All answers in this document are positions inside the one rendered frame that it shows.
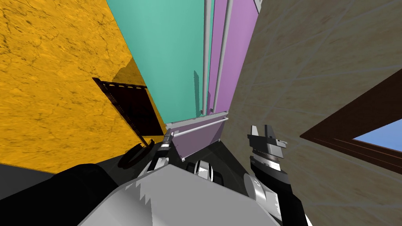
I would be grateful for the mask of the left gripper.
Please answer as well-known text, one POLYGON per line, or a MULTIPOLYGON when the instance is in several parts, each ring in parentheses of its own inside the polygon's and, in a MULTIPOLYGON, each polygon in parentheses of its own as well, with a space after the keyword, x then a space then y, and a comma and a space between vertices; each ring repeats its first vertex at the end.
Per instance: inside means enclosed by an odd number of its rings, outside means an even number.
POLYGON ((162 142, 162 146, 169 146, 174 136, 174 132, 171 129, 167 129, 166 134, 164 135, 164 139, 162 142))

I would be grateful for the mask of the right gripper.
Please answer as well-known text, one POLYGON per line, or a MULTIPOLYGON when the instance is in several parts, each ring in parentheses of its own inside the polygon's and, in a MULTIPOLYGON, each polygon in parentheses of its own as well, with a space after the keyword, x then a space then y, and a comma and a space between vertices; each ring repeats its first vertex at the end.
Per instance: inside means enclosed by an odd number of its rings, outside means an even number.
POLYGON ((252 152, 266 159, 283 159, 282 148, 287 148, 287 142, 276 139, 271 125, 264 125, 264 129, 266 137, 259 136, 257 126, 251 126, 251 134, 247 138, 252 152))

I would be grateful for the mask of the grey drawer handle bar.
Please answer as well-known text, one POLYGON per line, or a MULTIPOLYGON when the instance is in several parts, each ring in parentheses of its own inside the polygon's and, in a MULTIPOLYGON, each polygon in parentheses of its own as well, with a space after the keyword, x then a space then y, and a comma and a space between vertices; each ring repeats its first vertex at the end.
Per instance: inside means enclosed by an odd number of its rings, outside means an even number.
POLYGON ((196 128, 192 128, 192 129, 189 129, 189 130, 186 130, 186 131, 182 131, 182 132, 174 131, 173 133, 171 133, 171 135, 172 135, 173 137, 182 136, 182 135, 188 134, 188 133, 190 133, 190 132, 197 131, 197 130, 200 130, 200 129, 203 129, 203 128, 206 128, 206 127, 209 127, 209 126, 212 126, 212 125, 215 125, 215 124, 224 122, 224 121, 226 121, 226 120, 228 120, 228 119, 229 119, 229 118, 225 117, 225 118, 223 118, 223 119, 221 119, 221 120, 218 120, 218 121, 215 121, 215 122, 206 124, 206 125, 202 125, 202 126, 199 126, 199 127, 196 127, 196 128))

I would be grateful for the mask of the purple drawer front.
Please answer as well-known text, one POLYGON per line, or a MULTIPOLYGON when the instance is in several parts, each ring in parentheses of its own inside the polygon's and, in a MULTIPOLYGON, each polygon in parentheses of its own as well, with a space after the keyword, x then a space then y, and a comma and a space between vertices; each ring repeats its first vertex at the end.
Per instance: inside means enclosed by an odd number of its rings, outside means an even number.
MULTIPOLYGON (((223 111, 198 118, 167 123, 166 128, 171 129, 172 132, 182 132, 221 120, 227 117, 227 115, 228 111, 223 111)), ((225 121, 182 136, 173 137, 172 141, 180 159, 185 159, 199 150, 209 146, 210 144, 220 140, 224 124, 225 121)))

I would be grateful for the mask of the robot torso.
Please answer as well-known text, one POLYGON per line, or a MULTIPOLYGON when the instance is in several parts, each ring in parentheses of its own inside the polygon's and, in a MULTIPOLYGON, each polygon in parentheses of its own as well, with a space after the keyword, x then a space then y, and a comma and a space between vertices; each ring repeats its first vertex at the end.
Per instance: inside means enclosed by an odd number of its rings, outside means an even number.
POLYGON ((279 226, 255 200, 168 164, 113 190, 78 226, 279 226))

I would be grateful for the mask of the teal fridge door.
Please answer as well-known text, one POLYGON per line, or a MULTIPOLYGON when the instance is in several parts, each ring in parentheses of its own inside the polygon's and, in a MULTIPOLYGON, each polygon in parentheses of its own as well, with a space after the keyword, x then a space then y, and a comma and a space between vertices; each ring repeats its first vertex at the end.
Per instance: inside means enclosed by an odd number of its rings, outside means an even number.
POLYGON ((214 0, 106 0, 164 123, 197 118, 214 0))

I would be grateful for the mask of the purple fridge door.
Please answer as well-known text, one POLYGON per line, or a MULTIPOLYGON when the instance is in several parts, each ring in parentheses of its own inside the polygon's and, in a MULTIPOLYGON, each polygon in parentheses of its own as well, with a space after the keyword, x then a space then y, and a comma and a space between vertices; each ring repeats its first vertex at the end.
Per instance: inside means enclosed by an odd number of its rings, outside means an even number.
MULTIPOLYGON (((262 0, 233 0, 216 113, 230 109, 247 49, 261 11, 261 4, 262 0)), ((208 115, 213 113, 211 109, 214 102, 227 0, 214 0, 213 6, 210 81, 206 107, 208 115)))

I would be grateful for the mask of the brown framed window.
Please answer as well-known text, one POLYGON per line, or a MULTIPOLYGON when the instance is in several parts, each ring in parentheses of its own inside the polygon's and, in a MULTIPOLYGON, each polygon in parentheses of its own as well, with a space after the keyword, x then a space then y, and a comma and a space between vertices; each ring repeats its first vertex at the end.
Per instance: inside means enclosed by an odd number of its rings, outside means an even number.
POLYGON ((400 119, 402 69, 300 137, 402 175, 402 152, 355 139, 400 119))

